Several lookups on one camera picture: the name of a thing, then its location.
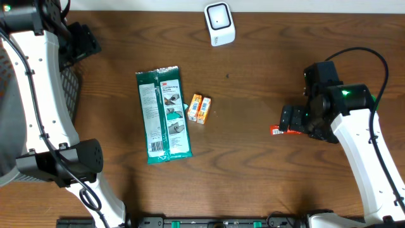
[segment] wooden tabletop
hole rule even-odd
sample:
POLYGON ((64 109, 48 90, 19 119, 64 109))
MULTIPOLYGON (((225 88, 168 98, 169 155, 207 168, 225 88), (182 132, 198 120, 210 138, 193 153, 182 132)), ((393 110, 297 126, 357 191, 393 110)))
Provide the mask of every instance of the wooden tabletop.
MULTIPOLYGON (((262 217, 275 210, 329 208, 362 215, 359 190, 341 145, 308 136, 271 136, 285 104, 304 104, 304 68, 344 48, 365 46, 388 61, 390 80, 378 114, 391 155, 405 175, 405 16, 234 13, 237 37, 211 47, 202 13, 71 12, 103 51, 83 73, 75 128, 96 138, 104 173, 136 216, 262 217), (193 157, 147 165, 135 73, 179 66, 184 99, 212 97, 206 125, 189 122, 193 157)), ((346 84, 377 95, 383 66, 356 51, 334 60, 346 84)), ((54 183, 0 189, 0 227, 54 227, 88 217, 54 183)))

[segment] green and white packet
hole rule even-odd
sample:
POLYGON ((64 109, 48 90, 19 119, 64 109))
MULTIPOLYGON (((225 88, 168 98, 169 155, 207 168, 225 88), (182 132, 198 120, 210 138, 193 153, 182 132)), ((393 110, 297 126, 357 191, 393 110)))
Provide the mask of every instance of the green and white packet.
POLYGON ((144 119, 147 163, 192 156, 177 66, 136 73, 144 119))

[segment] white background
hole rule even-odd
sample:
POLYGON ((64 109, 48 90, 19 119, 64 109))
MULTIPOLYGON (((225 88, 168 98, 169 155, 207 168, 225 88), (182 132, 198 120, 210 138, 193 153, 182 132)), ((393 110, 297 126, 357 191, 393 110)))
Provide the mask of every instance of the white background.
MULTIPOLYGON (((72 0, 72 10, 203 11, 210 0, 72 0)), ((226 0, 233 12, 405 13, 405 0, 226 0)), ((62 8, 67 0, 61 0, 62 8)))

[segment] orange and white box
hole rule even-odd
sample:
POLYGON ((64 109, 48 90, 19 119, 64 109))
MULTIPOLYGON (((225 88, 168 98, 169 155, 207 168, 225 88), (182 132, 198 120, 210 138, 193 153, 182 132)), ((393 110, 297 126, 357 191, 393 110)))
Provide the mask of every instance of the orange and white box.
POLYGON ((189 111, 187 112, 187 116, 189 116, 189 120, 197 121, 198 110, 201 107, 202 101, 203 101, 203 97, 201 95, 195 94, 192 97, 190 108, 189 108, 189 111))
POLYGON ((198 112, 197 123, 205 124, 210 107, 211 107, 211 98, 204 98, 201 104, 200 111, 198 112))

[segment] red object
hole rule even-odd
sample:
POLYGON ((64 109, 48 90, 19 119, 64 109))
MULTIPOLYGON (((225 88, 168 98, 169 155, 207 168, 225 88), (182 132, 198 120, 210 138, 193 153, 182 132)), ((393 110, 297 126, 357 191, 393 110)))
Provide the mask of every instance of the red object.
POLYGON ((271 125, 270 126, 270 134, 272 136, 277 135, 277 134, 302 134, 301 132, 296 132, 294 130, 287 130, 286 132, 282 132, 281 130, 278 129, 278 125, 271 125))

